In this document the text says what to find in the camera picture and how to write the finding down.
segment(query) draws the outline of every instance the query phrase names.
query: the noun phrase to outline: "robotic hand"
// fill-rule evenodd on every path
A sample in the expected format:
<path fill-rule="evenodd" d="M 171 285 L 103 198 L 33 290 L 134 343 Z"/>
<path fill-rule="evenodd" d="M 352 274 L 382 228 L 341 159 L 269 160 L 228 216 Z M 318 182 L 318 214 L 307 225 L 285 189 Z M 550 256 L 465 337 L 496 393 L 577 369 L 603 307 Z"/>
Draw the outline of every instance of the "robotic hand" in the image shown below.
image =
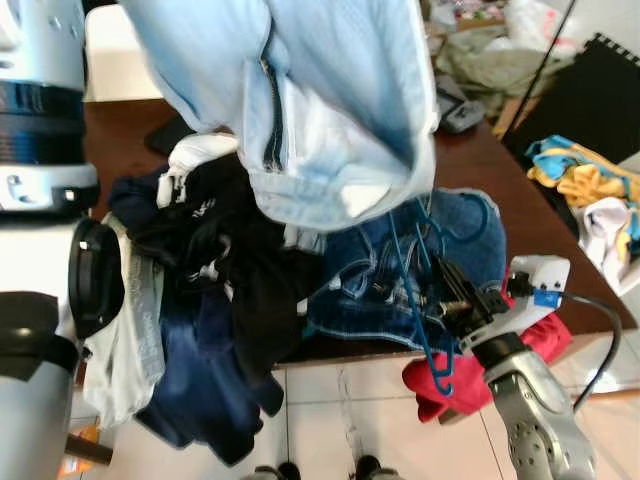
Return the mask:
<path fill-rule="evenodd" d="M 475 290 L 454 265 L 441 259 L 436 265 L 450 294 L 442 304 L 445 326 L 463 352 L 475 355 L 485 368 L 518 479 L 595 479 L 593 450 L 576 424 L 567 393 L 519 337 L 559 307 L 557 293 L 564 291 L 569 261 L 515 257 L 511 286 L 525 298 L 517 299 L 511 309 L 500 298 Z M 553 294 L 546 294 L 547 288 L 553 288 Z"/>
<path fill-rule="evenodd" d="M 53 479 L 81 340 L 119 311 L 115 234 L 91 220 L 84 11 L 0 0 L 0 478 Z"/>

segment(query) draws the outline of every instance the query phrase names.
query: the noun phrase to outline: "light blue jacket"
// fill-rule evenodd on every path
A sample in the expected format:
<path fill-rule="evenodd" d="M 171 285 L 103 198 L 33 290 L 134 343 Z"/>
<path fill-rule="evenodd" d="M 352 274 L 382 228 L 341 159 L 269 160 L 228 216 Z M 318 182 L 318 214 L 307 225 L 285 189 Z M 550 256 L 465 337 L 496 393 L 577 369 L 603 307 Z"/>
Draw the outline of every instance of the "light blue jacket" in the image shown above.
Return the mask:
<path fill-rule="evenodd" d="M 238 136 L 270 218 L 332 231 L 432 189 L 438 115 L 415 0 L 120 3 L 169 103 L 199 132 Z"/>

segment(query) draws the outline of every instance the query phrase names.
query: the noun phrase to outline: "white plastic bag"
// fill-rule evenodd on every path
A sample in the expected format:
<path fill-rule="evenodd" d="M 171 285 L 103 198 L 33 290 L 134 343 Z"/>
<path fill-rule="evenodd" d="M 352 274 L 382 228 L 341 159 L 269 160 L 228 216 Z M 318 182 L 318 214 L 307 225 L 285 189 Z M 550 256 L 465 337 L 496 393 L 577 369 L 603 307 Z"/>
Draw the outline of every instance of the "white plastic bag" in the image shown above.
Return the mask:
<path fill-rule="evenodd" d="M 546 52 L 565 9 L 566 2 L 558 0 L 511 0 L 504 12 L 509 38 L 517 48 Z M 551 55 L 556 58 L 574 56 L 580 46 L 577 33 L 575 20 L 569 16 Z"/>

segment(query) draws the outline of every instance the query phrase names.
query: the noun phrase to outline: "red cloth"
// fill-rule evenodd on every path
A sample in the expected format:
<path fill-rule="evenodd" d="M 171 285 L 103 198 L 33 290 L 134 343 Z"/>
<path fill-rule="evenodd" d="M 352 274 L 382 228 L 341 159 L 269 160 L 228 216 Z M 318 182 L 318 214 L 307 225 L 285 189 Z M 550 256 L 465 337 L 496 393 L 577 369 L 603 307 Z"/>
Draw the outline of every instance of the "red cloth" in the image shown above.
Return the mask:
<path fill-rule="evenodd" d="M 547 363 L 551 363 L 571 343 L 571 333 L 560 318 L 552 313 L 525 330 L 522 341 L 531 346 Z M 435 355 L 436 367 L 446 367 L 445 355 Z M 426 360 L 414 360 L 402 372 L 402 379 L 416 393 L 418 418 L 426 423 L 447 409 L 470 415 L 491 401 L 491 392 L 482 379 L 484 369 L 473 357 L 454 360 L 453 395 L 444 397 L 435 388 L 433 376 Z"/>

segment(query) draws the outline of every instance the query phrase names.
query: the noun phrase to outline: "black cable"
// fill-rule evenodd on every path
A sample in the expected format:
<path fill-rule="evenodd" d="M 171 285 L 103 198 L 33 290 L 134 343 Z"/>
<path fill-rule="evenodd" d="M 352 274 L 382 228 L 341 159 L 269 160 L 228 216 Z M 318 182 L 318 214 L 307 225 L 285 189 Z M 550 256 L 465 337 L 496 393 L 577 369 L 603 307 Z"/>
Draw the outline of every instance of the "black cable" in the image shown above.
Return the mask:
<path fill-rule="evenodd" d="M 533 89 L 535 88 L 536 83 L 538 83 L 538 80 L 540 79 L 540 75 L 542 75 L 542 70 L 544 70 L 544 67 L 547 65 L 547 62 L 549 61 L 549 57 L 551 56 L 553 47 L 555 47 L 556 42 L 558 41 L 558 38 L 560 38 L 562 29 L 564 28 L 565 23 L 567 23 L 567 19 L 569 18 L 569 15 L 571 15 L 571 11 L 575 6 L 576 1 L 577 0 L 571 0 L 571 3 L 567 7 L 567 11 L 564 12 L 564 16 L 562 17 L 562 21 L 558 26 L 558 30 L 556 31 L 556 34 L 554 35 L 553 40 L 551 40 L 551 45 L 549 45 L 549 49 L 547 50 L 547 53 L 544 55 L 544 58 L 542 59 L 542 63 L 538 67 L 538 70 L 536 70 L 536 74 L 533 76 L 533 80 L 531 80 L 531 83 L 529 83 L 529 88 L 527 88 L 527 93 L 525 93 L 524 97 L 522 97 L 522 101 L 520 102 L 520 106 L 518 106 L 518 110 L 516 111 L 516 114 L 513 116 L 513 119 L 511 119 L 511 123 L 509 124 L 509 126 L 504 132 L 504 135 L 502 136 L 503 143 L 505 139 L 509 136 L 511 131 L 518 124 L 518 120 L 520 119 L 520 116 L 522 116 L 522 112 L 524 111 L 525 107 L 527 106 L 527 103 L 529 102 L 529 97 L 531 97 L 531 94 L 533 93 Z"/>
<path fill-rule="evenodd" d="M 616 312 L 609 305 L 600 302 L 599 300 L 583 297 L 581 295 L 576 295 L 570 292 L 562 292 L 561 295 L 568 300 L 596 307 L 598 310 L 604 313 L 607 318 L 609 318 L 611 326 L 613 327 L 613 338 L 611 339 L 611 346 L 609 347 L 607 355 L 604 357 L 604 360 L 596 371 L 595 376 L 591 379 L 589 384 L 584 388 L 580 396 L 573 404 L 573 411 L 577 412 L 580 407 L 582 407 L 584 402 L 591 396 L 591 393 L 593 392 L 596 384 L 598 383 L 602 375 L 607 371 L 607 369 L 613 362 L 613 359 L 618 353 L 620 342 L 622 340 L 622 321 L 620 320 L 620 315 L 618 315 L 618 312 Z"/>

